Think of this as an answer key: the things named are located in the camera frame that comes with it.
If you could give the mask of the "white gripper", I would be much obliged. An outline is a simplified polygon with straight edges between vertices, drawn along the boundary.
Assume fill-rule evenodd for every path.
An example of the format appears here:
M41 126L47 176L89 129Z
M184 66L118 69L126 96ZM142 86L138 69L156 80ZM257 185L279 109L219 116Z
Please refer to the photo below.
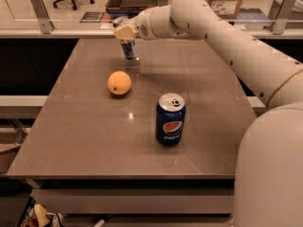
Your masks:
M141 11L135 19L116 21L114 35L118 40L134 40L138 34L144 40L166 38L168 22L168 9L154 7Z

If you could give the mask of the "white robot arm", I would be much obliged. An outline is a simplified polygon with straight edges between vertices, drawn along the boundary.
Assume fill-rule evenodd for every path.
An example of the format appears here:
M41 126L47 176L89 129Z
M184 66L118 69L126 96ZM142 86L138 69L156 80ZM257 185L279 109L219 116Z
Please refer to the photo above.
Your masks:
M202 39L267 107L238 151L233 227L303 227L303 69L220 19L205 0L172 0L118 26L119 40Z

